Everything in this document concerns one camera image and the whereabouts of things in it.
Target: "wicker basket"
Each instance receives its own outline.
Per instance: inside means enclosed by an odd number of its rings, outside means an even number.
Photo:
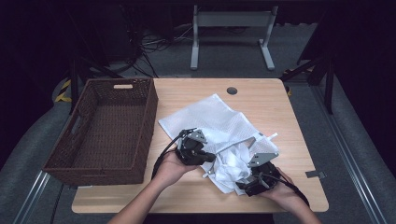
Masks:
[[[157,104],[153,79],[90,79],[43,171],[72,186],[143,183]]]

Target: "basket handle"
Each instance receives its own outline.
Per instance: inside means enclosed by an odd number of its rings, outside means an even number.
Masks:
[[[118,84],[113,86],[114,90],[131,90],[134,88],[132,84]]]

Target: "table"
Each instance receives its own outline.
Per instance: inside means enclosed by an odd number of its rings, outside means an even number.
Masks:
[[[263,134],[278,133],[273,142],[280,155],[272,160],[289,175],[305,194],[316,212],[329,208],[317,177],[307,178],[305,172],[315,170],[302,132],[293,113],[283,83],[276,78],[157,78],[159,96],[154,135],[148,154],[145,181],[138,185],[93,186],[78,188],[72,204],[76,213],[118,213],[150,181],[157,157],[171,142],[158,119],[177,112],[214,93],[231,108],[241,111]],[[237,94],[227,88],[237,88]],[[150,213],[275,213],[282,209],[270,200],[259,197],[222,193],[209,178],[202,178],[198,168],[185,174],[166,189]]]

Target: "crumpled fabric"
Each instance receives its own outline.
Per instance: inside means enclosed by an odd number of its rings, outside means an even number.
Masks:
[[[201,129],[207,144],[203,150],[216,154],[214,162],[201,167],[204,177],[223,192],[245,194],[235,182],[247,183],[250,176],[248,163],[255,153],[278,153],[270,137],[260,133],[242,112],[232,110],[217,94],[178,110],[160,119],[160,125],[171,139],[184,129]]]

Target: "person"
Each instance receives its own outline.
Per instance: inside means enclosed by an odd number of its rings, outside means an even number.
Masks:
[[[174,151],[166,153],[154,178],[133,200],[131,200],[123,209],[111,218],[108,224],[143,223],[152,205],[154,205],[163,190],[175,184],[184,174],[196,168],[197,166],[184,165],[177,158]],[[283,173],[279,168],[277,169],[290,183],[292,183],[290,177]],[[256,196],[273,200],[284,210],[296,216],[301,223],[321,223],[315,213],[312,212],[305,202],[295,194],[292,189],[286,187],[283,183],[279,182],[273,189],[257,194]]]

